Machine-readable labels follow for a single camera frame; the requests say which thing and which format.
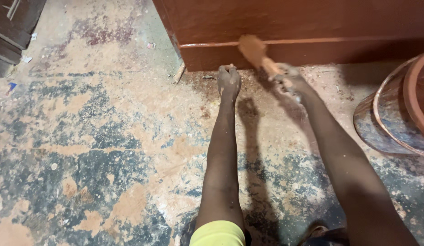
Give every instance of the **yellow shorts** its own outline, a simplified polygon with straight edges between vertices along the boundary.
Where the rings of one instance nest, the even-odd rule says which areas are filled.
[[[245,246],[245,236],[237,224],[218,220],[212,221],[195,231],[189,246]]]

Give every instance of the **paintbrush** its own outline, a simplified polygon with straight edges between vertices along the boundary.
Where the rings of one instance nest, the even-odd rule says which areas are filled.
[[[244,57],[256,68],[261,67],[268,74],[289,89],[292,82],[285,78],[285,71],[281,70],[276,63],[267,56],[267,46],[255,35],[243,35],[239,40],[238,48]]]

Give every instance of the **baseboard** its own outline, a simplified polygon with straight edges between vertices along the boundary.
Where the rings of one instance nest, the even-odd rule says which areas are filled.
[[[266,41],[268,55],[276,62],[295,66],[350,64],[408,59],[424,53],[424,37],[311,38]],[[237,48],[237,42],[179,45],[187,70],[213,71],[220,65],[252,68]]]

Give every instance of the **concrete floor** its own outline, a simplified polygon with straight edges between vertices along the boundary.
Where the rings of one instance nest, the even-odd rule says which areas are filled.
[[[48,0],[35,32],[33,60],[0,79],[0,245],[179,245],[219,106],[216,80],[202,77],[216,73],[172,84],[181,60],[150,0]],[[424,246],[424,158],[381,154],[353,127],[397,65],[301,71]],[[295,245],[317,219],[344,226],[304,110],[241,74],[240,200],[254,245]],[[8,82],[18,86],[6,96]]]

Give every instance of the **dirty hand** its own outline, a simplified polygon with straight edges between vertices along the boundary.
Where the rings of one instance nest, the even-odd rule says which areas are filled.
[[[241,90],[241,76],[233,65],[220,66],[218,74],[218,92],[221,101],[231,100],[235,103]]]
[[[297,102],[308,95],[317,95],[315,90],[308,84],[306,79],[300,74],[298,68],[286,64],[276,63],[277,67],[283,70],[283,74],[276,74],[268,78],[269,81],[275,81],[275,90],[280,94],[290,92],[297,96]]]

